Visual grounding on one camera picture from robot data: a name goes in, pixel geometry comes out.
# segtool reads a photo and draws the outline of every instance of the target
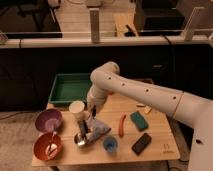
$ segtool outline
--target wooden table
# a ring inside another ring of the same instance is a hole
[[[180,154],[166,116],[155,109],[152,109],[148,114],[144,114],[144,108],[137,107],[137,104],[137,101],[128,97],[112,94],[109,95],[102,111],[97,114],[98,119],[112,128],[109,134],[114,135],[118,140],[117,153],[114,155],[109,155],[104,150],[102,146],[104,136],[97,140],[95,144],[80,149],[74,143],[74,135],[79,132],[78,125],[70,112],[66,109],[63,110],[63,125],[59,131],[63,144],[62,152],[54,160],[47,162],[40,161],[33,156],[32,166],[129,163],[178,159]],[[149,128],[144,132],[148,132],[152,136],[152,143],[139,156],[131,150],[134,142],[144,133],[136,129],[129,117],[135,111],[139,111],[145,117]],[[118,124],[123,114],[127,115],[124,122],[124,137],[119,138]]]

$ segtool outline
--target sponge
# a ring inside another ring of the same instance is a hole
[[[134,122],[138,131],[143,131],[148,128],[148,123],[140,112],[136,111],[130,115],[131,120]]]

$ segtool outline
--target white cup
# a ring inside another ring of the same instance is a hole
[[[69,111],[72,113],[77,121],[84,119],[84,102],[77,100],[70,104]]]

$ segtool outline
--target green tray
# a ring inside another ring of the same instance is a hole
[[[87,92],[92,83],[90,74],[57,74],[49,96],[54,106],[68,106],[75,100],[86,102]]]

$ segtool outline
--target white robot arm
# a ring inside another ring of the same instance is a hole
[[[147,104],[194,129],[188,171],[213,171],[213,101],[183,91],[119,76],[119,66],[108,62],[91,73],[88,109],[100,111],[110,91]]]

